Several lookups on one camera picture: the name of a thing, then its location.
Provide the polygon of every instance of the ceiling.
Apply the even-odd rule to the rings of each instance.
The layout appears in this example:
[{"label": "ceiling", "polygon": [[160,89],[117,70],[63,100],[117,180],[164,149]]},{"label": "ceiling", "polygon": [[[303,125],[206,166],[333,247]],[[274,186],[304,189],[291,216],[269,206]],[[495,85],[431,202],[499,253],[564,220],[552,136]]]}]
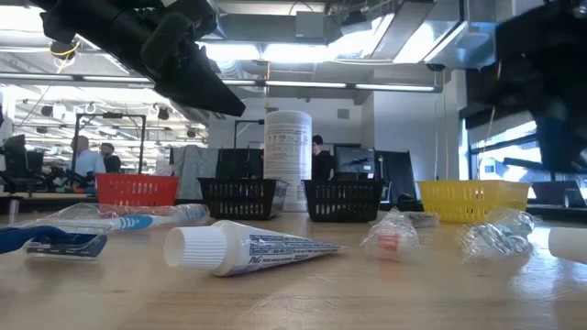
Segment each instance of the ceiling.
[{"label": "ceiling", "polygon": [[[324,60],[300,60],[305,57],[302,51],[296,52],[294,56],[288,54],[289,60],[273,60],[268,70],[267,62],[239,59],[238,56],[243,53],[235,51],[231,53],[235,54],[234,59],[229,58],[228,61],[230,65],[236,65],[237,70],[230,73],[236,76],[228,75],[226,69],[221,69],[223,65],[227,65],[226,60],[210,60],[213,69],[224,78],[440,85],[438,75],[429,71],[424,61],[446,63],[449,68],[475,67],[491,62],[493,46],[489,49],[487,46],[493,44],[493,28],[497,22],[516,14],[515,7],[512,6],[515,3],[519,1],[325,0],[304,3],[291,0],[216,0],[212,4],[217,7],[219,28],[225,38],[219,40],[217,30],[215,34],[205,36],[203,41],[210,49],[209,55],[218,43],[235,44],[239,47],[252,45],[263,58],[268,56],[273,43],[319,47],[328,54]],[[42,32],[40,9],[26,7],[24,4],[26,1],[23,0],[0,0],[0,6],[5,6],[0,9],[0,72],[55,73],[61,70],[63,74],[113,77],[137,75],[85,39],[74,61],[62,65],[62,61],[49,53],[48,45],[51,40]],[[507,12],[505,8],[514,9]],[[362,10],[367,30],[361,32],[362,34],[348,33],[349,26],[345,20],[350,12],[357,10]],[[323,19],[324,30],[304,29],[304,38],[299,38],[298,32],[302,33],[300,28],[307,28],[303,25],[300,27],[300,17],[309,17],[307,19],[310,20],[305,22],[316,22],[316,15],[322,16],[320,19]],[[466,23],[466,28],[460,29],[463,23]],[[337,52],[334,58],[330,57],[331,50]],[[96,105],[96,113],[116,109],[125,114],[146,115],[148,126],[169,128],[167,131],[150,131],[147,140],[152,144],[167,140],[169,143],[176,141],[176,145],[186,143],[185,141],[197,141],[205,145],[207,120],[211,116],[223,118],[218,114],[177,105],[141,86],[52,86],[45,93],[47,86],[39,83],[6,79],[0,79],[0,83],[17,85],[12,90],[12,97],[17,102],[16,120],[18,122],[27,119],[19,130],[31,137],[55,138],[48,139],[46,143],[36,142],[46,148],[68,144],[67,139],[71,138],[71,134],[67,128],[49,128],[49,134],[43,135],[36,133],[36,128],[27,124],[72,123],[65,119],[42,116],[41,105],[63,105],[69,113],[74,114],[86,111],[86,106],[93,103]],[[362,104],[369,94],[364,91],[299,87],[272,87],[269,90],[260,87],[230,88],[241,99],[266,97],[269,91],[270,97],[352,99],[357,105]],[[44,93],[42,102],[35,107],[35,103]],[[169,107],[170,119],[158,121],[157,111],[153,110],[154,105]],[[108,120],[99,118],[95,122],[110,125]],[[130,120],[123,120],[120,124],[123,127],[134,125]],[[188,126],[198,128],[195,139],[186,136]],[[97,140],[103,137],[99,131],[92,128],[85,130],[84,134]],[[117,128],[116,131],[118,138],[131,142],[135,140],[137,133],[135,129]],[[128,152],[129,159],[137,155],[130,148],[121,147],[121,150]],[[153,153],[148,158],[153,162],[158,155],[159,153]]]}]

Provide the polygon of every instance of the plastic wrapper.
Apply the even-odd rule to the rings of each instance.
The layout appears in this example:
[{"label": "plastic wrapper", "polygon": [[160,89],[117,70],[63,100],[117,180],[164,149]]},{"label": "plastic wrapper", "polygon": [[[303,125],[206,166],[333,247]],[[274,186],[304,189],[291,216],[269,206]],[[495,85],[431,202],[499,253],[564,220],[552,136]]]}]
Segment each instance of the plastic wrapper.
[{"label": "plastic wrapper", "polygon": [[440,220],[438,214],[429,212],[402,212],[402,215],[410,219],[414,228],[438,226]]},{"label": "plastic wrapper", "polygon": [[158,168],[155,170],[155,172],[153,173],[153,175],[156,176],[173,176],[173,172],[175,171],[175,167],[170,164],[170,165],[165,165],[161,168]]},{"label": "plastic wrapper", "polygon": [[498,208],[491,211],[486,220],[486,223],[466,226],[459,233],[463,262],[501,259],[532,248],[527,236],[534,230],[534,216]]},{"label": "plastic wrapper", "polygon": [[209,221],[208,209],[202,204],[178,206],[121,206],[98,203],[78,203],[38,220],[18,227],[54,226],[69,234],[89,237],[79,244],[55,247],[50,242],[27,242],[28,253],[40,256],[95,258],[105,245],[105,235],[114,230],[128,231],[153,226],[199,226]]},{"label": "plastic wrapper", "polygon": [[392,210],[374,224],[360,244],[369,256],[396,261],[413,261],[421,256],[418,234],[411,219]]}]

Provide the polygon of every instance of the person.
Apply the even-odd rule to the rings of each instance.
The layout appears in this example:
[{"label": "person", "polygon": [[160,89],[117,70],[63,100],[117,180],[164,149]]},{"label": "person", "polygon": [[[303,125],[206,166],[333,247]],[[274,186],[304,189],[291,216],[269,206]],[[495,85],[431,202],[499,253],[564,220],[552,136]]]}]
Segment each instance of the person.
[{"label": "person", "polygon": [[77,150],[75,152],[77,157],[75,161],[75,172],[79,175],[86,177],[88,172],[105,173],[106,168],[104,160],[99,153],[90,150],[90,140],[87,137],[77,137]]},{"label": "person", "polygon": [[312,180],[330,180],[334,171],[334,157],[322,150],[324,139],[319,135],[312,137]]},{"label": "person", "polygon": [[113,155],[114,146],[112,143],[103,143],[100,146],[100,154],[104,157],[104,165],[106,167],[106,173],[120,173],[120,158]]}]

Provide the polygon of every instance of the mesh basket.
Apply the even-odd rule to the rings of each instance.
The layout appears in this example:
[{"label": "mesh basket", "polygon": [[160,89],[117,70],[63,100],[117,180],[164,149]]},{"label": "mesh basket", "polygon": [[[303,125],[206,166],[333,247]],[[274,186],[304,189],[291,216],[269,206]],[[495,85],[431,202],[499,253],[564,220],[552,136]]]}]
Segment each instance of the mesh basket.
[{"label": "mesh basket", "polygon": [[96,173],[98,203],[127,206],[173,206],[179,177]]},{"label": "mesh basket", "polygon": [[418,183],[426,212],[441,221],[476,223],[498,207],[526,210],[529,183],[509,181],[421,181]]},{"label": "mesh basket", "polygon": [[272,179],[198,178],[216,219],[269,220],[283,210],[289,183]]},{"label": "mesh basket", "polygon": [[377,218],[382,181],[304,180],[310,219],[315,222],[368,222]]}]

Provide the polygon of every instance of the table surface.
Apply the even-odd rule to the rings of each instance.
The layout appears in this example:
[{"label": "table surface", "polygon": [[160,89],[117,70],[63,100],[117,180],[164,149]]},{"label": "table surface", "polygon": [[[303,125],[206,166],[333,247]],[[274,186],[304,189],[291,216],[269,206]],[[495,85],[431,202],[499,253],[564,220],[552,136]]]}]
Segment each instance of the table surface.
[{"label": "table surface", "polygon": [[584,329],[587,266],[548,253],[462,265],[459,225],[418,230],[420,262],[368,258],[367,224],[283,214],[246,224],[349,247],[231,278],[172,269],[168,228],[112,233],[96,261],[0,255],[0,329]]}]

